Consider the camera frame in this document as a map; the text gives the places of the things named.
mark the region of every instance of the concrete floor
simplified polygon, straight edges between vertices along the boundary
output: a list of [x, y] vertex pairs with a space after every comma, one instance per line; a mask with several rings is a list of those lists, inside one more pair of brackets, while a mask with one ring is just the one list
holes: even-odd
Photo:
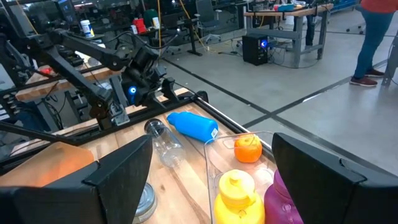
[[[212, 53], [229, 52], [231, 46], [236, 49], [235, 42], [231, 45], [230, 40], [210, 45], [212, 52], [199, 49], [202, 57], [183, 52], [168, 56], [170, 63], [163, 63], [177, 82], [195, 91], [206, 90], [212, 105], [240, 124], [246, 124], [340, 80], [347, 81], [354, 72], [364, 36], [347, 34], [345, 29], [361, 22], [363, 19], [357, 11], [332, 15], [323, 59], [317, 62], [316, 52], [302, 57], [300, 66], [314, 65], [310, 68], [291, 69], [271, 63], [256, 67], [243, 62], [241, 57]], [[387, 58], [397, 26], [395, 15], [374, 56], [374, 64]], [[223, 40], [241, 34], [241, 30], [225, 34]], [[282, 51], [274, 57], [277, 63], [291, 66], [291, 53], [284, 55]], [[385, 66], [380, 64], [379, 69], [384, 71]], [[389, 88], [380, 84], [376, 88], [363, 88], [344, 81], [340, 84], [297, 106], [279, 110], [281, 113], [271, 113], [272, 118], [248, 129], [284, 132], [321, 149], [398, 175], [398, 138], [394, 132], [398, 126], [394, 117], [398, 109], [398, 87], [393, 83]], [[244, 100], [237, 100], [226, 94], [228, 92]]]

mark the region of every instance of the blue plastic bottle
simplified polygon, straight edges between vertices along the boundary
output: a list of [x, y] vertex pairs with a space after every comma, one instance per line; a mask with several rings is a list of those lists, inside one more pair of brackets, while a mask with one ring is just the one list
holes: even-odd
[[203, 142], [215, 138], [218, 133], [218, 124], [215, 120], [191, 112], [170, 113], [167, 121], [178, 132]]

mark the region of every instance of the yellow bottle cap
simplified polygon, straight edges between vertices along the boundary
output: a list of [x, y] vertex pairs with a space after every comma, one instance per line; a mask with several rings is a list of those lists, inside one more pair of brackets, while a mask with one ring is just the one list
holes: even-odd
[[242, 207], [256, 201], [254, 179], [245, 171], [230, 170], [221, 176], [219, 190], [226, 205]]

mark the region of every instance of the blue light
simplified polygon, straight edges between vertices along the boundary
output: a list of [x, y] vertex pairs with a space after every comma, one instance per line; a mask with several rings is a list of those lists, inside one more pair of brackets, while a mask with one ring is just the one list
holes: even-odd
[[262, 40], [261, 41], [261, 47], [266, 48], [268, 46], [268, 41], [267, 40]]
[[131, 87], [129, 88], [129, 94], [130, 94], [130, 95], [136, 94], [136, 91], [137, 91], [137, 88], [136, 88], [135, 86], [131, 86]]

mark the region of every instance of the red shirt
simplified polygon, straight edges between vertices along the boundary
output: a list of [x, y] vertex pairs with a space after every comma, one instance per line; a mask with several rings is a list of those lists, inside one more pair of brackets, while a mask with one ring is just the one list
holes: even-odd
[[371, 12], [393, 13], [398, 9], [398, 0], [362, 0], [361, 5]]

